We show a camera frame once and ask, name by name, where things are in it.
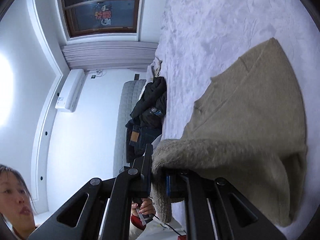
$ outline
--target gray curtain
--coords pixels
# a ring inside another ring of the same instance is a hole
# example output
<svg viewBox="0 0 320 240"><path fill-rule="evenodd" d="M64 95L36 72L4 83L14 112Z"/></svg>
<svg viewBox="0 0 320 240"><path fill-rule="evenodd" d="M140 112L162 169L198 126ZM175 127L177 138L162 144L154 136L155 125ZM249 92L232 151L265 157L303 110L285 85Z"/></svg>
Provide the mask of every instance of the gray curtain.
<svg viewBox="0 0 320 240"><path fill-rule="evenodd" d="M100 41L61 47L70 69L132 68L146 71L154 58L157 43Z"/></svg>

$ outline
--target khaki garment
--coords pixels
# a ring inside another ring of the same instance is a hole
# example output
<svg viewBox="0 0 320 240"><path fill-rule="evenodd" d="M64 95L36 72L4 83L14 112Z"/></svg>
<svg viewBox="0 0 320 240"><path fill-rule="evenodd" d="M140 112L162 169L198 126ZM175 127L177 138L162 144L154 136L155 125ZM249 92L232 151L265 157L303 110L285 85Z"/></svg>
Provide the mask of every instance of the khaki garment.
<svg viewBox="0 0 320 240"><path fill-rule="evenodd" d="M171 220L163 168L224 177L273 223L287 226L306 172L306 125L294 71L274 38L250 49L213 77L195 102L179 140L164 140L152 159L158 215Z"/></svg>

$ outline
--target air conditioner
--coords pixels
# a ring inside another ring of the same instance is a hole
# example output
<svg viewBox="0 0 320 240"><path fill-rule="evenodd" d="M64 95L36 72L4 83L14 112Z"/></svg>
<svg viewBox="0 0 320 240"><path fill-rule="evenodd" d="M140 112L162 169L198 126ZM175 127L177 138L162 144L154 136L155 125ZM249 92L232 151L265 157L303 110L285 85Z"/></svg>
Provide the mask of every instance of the air conditioner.
<svg viewBox="0 0 320 240"><path fill-rule="evenodd" d="M83 69L70 71L56 104L58 111L74 112L84 80L85 73Z"/></svg>

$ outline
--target white bedspread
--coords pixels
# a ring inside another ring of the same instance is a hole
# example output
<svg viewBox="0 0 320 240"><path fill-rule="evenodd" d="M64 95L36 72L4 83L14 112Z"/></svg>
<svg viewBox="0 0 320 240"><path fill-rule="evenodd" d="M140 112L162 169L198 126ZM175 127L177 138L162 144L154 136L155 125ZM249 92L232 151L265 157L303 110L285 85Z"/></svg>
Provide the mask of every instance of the white bedspread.
<svg viewBox="0 0 320 240"><path fill-rule="evenodd" d="M290 240L301 234L320 204L320 33L299 0L167 0L156 51L168 85L162 138L180 138L210 77L271 37L292 63L307 115L308 171L301 210L291 226L281 228ZM181 203L173 213L184 224Z"/></svg>

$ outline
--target red sleeve cuff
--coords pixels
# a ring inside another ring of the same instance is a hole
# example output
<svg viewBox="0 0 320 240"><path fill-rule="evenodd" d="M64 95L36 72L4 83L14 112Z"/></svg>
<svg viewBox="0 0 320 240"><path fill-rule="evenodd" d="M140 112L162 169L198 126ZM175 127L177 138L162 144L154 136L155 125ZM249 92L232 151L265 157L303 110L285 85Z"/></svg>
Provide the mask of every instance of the red sleeve cuff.
<svg viewBox="0 0 320 240"><path fill-rule="evenodd" d="M134 215L131 216L131 223L132 223L136 228L138 228L138 229L140 229L140 230L142 230L142 231L146 229L146 226L143 226L143 225L142 225L142 222L141 222L140 218L138 218L138 217L136 217L136 216L134 216Z"/></svg>

